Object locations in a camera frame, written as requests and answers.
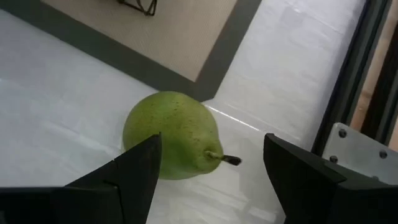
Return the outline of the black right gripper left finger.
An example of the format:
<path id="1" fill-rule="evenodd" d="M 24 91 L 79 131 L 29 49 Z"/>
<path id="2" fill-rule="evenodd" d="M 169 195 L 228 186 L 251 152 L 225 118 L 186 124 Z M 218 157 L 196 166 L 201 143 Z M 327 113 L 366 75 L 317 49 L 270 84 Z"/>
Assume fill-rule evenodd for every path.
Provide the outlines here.
<path id="1" fill-rule="evenodd" d="M 146 224 L 161 153 L 155 134 L 63 187 L 0 187 L 0 224 Z"/>

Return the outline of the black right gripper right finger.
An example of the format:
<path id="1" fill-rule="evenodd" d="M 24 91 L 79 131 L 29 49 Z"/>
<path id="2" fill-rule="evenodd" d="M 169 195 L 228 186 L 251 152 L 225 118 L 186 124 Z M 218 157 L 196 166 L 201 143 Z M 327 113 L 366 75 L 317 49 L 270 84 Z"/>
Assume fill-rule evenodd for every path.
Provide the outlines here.
<path id="1" fill-rule="evenodd" d="M 263 160 L 284 224 L 398 224 L 398 185 L 264 136 Z"/>

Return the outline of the green pear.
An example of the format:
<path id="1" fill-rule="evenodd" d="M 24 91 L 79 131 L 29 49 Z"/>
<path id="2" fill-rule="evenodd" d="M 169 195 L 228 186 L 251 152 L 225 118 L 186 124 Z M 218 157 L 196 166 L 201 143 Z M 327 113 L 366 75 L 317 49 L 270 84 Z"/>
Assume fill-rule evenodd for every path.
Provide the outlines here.
<path id="1" fill-rule="evenodd" d="M 242 162 L 224 153 L 212 113 L 183 93 L 160 91 L 138 102 L 124 123 L 123 147 L 132 149 L 155 134 L 162 143 L 160 179 L 189 179 L 213 172 L 222 162 Z"/>

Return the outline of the silver metal mounting plate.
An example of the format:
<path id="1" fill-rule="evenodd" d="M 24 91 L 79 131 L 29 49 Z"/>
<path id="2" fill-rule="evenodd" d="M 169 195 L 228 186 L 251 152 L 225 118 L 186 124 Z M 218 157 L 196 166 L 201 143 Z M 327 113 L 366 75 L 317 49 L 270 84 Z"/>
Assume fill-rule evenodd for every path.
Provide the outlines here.
<path id="1" fill-rule="evenodd" d="M 398 185 L 398 152 L 343 124 L 332 126 L 322 158 L 389 185 Z"/>

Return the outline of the white table cover sheet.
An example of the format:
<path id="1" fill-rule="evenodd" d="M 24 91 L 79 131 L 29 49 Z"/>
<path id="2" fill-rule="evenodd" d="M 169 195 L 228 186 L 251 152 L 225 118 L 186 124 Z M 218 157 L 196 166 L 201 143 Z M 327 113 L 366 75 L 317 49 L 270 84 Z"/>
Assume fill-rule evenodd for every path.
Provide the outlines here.
<path id="1" fill-rule="evenodd" d="M 240 166 L 157 184 L 148 224 L 283 224 L 264 135 L 310 150 L 365 0 L 262 0 L 206 107 Z M 121 152 L 154 90 L 0 10 L 0 187 L 65 185 Z"/>

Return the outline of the beige placemat with grey border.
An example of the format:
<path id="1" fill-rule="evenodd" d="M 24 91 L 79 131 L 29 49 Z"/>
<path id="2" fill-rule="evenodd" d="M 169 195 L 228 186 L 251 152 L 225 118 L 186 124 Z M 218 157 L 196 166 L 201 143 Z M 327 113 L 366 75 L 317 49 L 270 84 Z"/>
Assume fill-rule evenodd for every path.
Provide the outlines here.
<path id="1" fill-rule="evenodd" d="M 0 9 L 159 91 L 212 99 L 262 0 L 0 0 Z"/>

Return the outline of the black aluminium table frame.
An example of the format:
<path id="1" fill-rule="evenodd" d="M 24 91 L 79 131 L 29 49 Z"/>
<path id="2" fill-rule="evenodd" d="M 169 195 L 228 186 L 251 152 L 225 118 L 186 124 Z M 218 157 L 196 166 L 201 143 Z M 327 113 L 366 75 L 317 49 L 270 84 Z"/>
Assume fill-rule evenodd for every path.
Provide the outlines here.
<path id="1" fill-rule="evenodd" d="M 335 123 L 349 125 L 393 0 L 364 0 L 311 152 L 322 156 Z"/>

